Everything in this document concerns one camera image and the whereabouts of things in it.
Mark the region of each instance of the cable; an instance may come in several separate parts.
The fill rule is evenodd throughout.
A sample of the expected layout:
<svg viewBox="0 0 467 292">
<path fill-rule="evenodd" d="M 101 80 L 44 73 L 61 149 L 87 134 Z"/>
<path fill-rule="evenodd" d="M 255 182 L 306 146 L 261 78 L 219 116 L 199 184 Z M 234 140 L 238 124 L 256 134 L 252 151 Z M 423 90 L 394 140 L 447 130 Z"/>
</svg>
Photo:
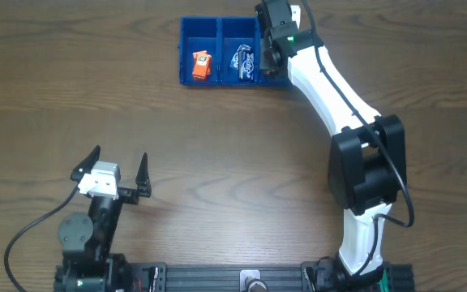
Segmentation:
<svg viewBox="0 0 467 292">
<path fill-rule="evenodd" d="M 71 191 L 70 195 L 67 197 L 67 199 L 62 203 L 60 204 L 58 207 L 56 207 L 55 209 L 51 210 L 50 212 L 46 213 L 45 215 L 37 218 L 34 222 L 26 225 L 20 232 L 18 232 L 14 238 L 8 243 L 8 246 L 6 247 L 6 250 L 5 250 L 5 256 L 4 256 L 4 263 L 5 263 L 5 271 L 6 271 L 6 274 L 8 276 L 8 278 L 10 279 L 10 281 L 12 282 L 12 284 L 14 284 L 15 288 L 17 288 L 17 290 L 19 292 L 27 292 L 18 282 L 17 280 L 15 279 L 14 275 L 12 274 L 12 271 L 10 270 L 10 265 L 8 264 L 8 257 L 10 255 L 10 250 L 12 249 L 12 247 L 14 246 L 14 243 L 17 241 L 17 239 L 19 239 L 21 237 L 21 235 L 23 235 L 25 232 L 29 231 L 33 226 L 43 222 L 45 219 L 47 219 L 48 217 L 54 215 L 55 213 L 57 213 L 60 209 L 64 208 L 64 206 L 66 206 L 68 203 L 70 203 L 71 199 L 73 199 L 73 196 L 75 195 L 75 193 L 77 192 L 77 189 L 78 187 L 75 186 L 73 188 L 73 191 Z"/>
<path fill-rule="evenodd" d="M 315 56 L 316 56 L 316 61 L 318 62 L 318 65 L 320 67 L 320 72 L 323 73 L 323 75 L 327 78 L 329 83 L 335 88 L 336 92 L 338 92 L 338 95 L 340 95 L 341 99 L 345 102 L 345 104 L 349 107 L 349 109 L 353 112 L 353 115 L 355 115 L 358 120 L 362 123 L 363 127 L 365 130 L 371 135 L 374 143 L 377 145 L 378 149 L 380 150 L 381 154 L 383 155 L 383 158 L 388 164 L 388 167 L 392 170 L 392 172 L 396 176 L 397 183 L 400 185 L 401 192 L 403 193 L 403 196 L 405 197 L 405 202 L 406 206 L 409 212 L 409 221 L 408 222 L 403 222 L 400 220 L 397 220 L 394 217 L 390 217 L 389 215 L 386 214 L 376 214 L 373 216 L 373 222 L 374 222 L 374 242 L 372 243 L 372 248 L 371 252 L 369 253 L 368 257 L 365 260 L 365 263 L 363 266 L 353 275 L 353 276 L 358 276 L 362 271 L 366 268 L 366 266 L 371 262 L 372 256 L 374 255 L 375 249 L 378 245 L 378 220 L 380 218 L 383 218 L 385 220 L 389 220 L 390 222 L 397 224 L 399 226 L 409 228 L 410 226 L 413 225 L 414 221 L 414 213 L 413 213 L 413 204 L 412 200 L 410 198 L 409 191 L 405 185 L 405 182 L 403 181 L 403 178 L 401 178 L 401 175 L 399 174 L 399 171 L 397 170 L 396 166 L 394 165 L 394 162 L 392 161 L 391 157 L 388 155 L 388 151 L 383 145 L 383 142 L 381 142 L 381 139 L 378 137 L 378 135 L 374 132 L 372 127 L 369 125 L 368 122 L 361 116 L 361 114 L 358 112 L 358 110 L 353 106 L 353 104 L 350 103 L 350 101 L 347 99 L 345 94 L 341 91 L 341 89 L 338 87 L 338 85 L 334 82 L 334 80 L 331 78 L 331 76 L 328 74 L 327 70 L 325 69 L 325 66 L 322 63 L 322 60 L 320 59 L 320 54 L 319 54 L 319 45 L 318 45 L 318 40 L 317 40 L 317 33 L 316 33 L 316 26 L 315 26 L 315 18 L 313 17 L 313 13 L 311 12 L 311 8 L 309 7 L 309 3 L 307 0 L 302 0 L 302 3 L 304 7 L 306 8 L 307 15 L 309 17 L 309 20 L 311 22 L 311 31 L 312 31 L 312 38 L 313 38 L 313 46 L 315 47 Z"/>
</svg>

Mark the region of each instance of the wooden table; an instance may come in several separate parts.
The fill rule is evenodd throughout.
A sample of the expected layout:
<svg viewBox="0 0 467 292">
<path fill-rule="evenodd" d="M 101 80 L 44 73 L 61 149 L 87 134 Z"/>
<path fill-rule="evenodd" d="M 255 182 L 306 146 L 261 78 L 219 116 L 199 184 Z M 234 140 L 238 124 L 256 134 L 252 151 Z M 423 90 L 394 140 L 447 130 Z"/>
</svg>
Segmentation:
<svg viewBox="0 0 467 292">
<path fill-rule="evenodd" d="M 9 240 L 66 198 L 71 169 L 97 144 L 126 186 L 149 154 L 152 198 L 124 207 L 114 240 L 130 261 L 297 264 L 336 253 L 330 139 L 307 99 L 179 84 L 180 17 L 251 16 L 258 2 L 0 1 L 0 291 L 14 290 Z M 405 124 L 416 224 L 386 224 L 383 257 L 412 263 L 420 291 L 467 289 L 467 1 L 311 2 L 342 75 Z M 52 290 L 57 228 L 88 204 L 77 196 L 16 243 L 23 286 Z M 392 215 L 406 218 L 403 199 Z"/>
</svg>

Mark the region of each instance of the wood grain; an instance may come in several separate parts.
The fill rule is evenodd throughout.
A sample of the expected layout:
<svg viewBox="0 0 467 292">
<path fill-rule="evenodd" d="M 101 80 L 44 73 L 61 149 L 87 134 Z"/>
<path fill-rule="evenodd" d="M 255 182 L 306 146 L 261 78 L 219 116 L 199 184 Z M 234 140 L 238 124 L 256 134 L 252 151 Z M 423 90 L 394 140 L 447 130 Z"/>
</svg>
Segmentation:
<svg viewBox="0 0 467 292">
<path fill-rule="evenodd" d="M 153 197 L 124 208 L 113 246 L 131 261 L 290 264 L 336 252 L 328 133 L 302 94 L 178 81 L 180 17 L 253 15 L 257 2 L 0 1 L 0 291 L 13 290 L 8 241 L 65 199 L 71 168 L 96 144 L 124 185 L 149 154 Z M 342 75 L 405 124 L 417 221 L 386 225 L 383 257 L 412 263 L 419 291 L 467 290 L 467 1 L 311 6 Z M 27 289 L 52 290 L 58 224 L 87 207 L 77 197 L 16 243 L 11 267 Z M 406 217 L 403 199 L 392 214 Z"/>
</svg>

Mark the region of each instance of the blue snack package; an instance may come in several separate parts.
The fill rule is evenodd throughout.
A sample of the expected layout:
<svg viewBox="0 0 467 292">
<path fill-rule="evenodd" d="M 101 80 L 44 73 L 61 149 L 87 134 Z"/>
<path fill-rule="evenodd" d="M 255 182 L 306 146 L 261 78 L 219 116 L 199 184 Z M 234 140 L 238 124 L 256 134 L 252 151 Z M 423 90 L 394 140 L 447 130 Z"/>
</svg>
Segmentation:
<svg viewBox="0 0 467 292">
<path fill-rule="evenodd" d="M 255 54 L 251 49 L 241 49 L 238 53 L 239 80 L 254 80 Z"/>
<path fill-rule="evenodd" d="M 232 61 L 230 61 L 230 69 L 237 70 L 239 68 L 239 51 L 242 49 L 251 49 L 251 47 L 249 45 L 239 45 L 237 51 L 232 57 Z"/>
</svg>

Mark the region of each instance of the blue tray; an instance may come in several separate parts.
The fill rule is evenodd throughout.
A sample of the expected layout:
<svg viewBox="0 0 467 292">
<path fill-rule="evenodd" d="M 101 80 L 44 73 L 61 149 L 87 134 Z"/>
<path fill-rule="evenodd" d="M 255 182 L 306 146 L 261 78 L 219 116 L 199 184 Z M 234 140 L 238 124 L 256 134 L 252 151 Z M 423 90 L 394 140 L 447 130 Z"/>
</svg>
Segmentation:
<svg viewBox="0 0 467 292">
<path fill-rule="evenodd" d="M 179 44 L 179 80 L 183 85 L 202 86 L 281 86 L 287 76 L 268 77 L 259 70 L 261 33 L 256 17 L 182 17 Z M 255 53 L 254 81 L 239 80 L 239 72 L 229 68 L 239 45 L 249 45 Z M 193 80 L 192 53 L 207 50 L 212 56 L 207 80 Z"/>
</svg>

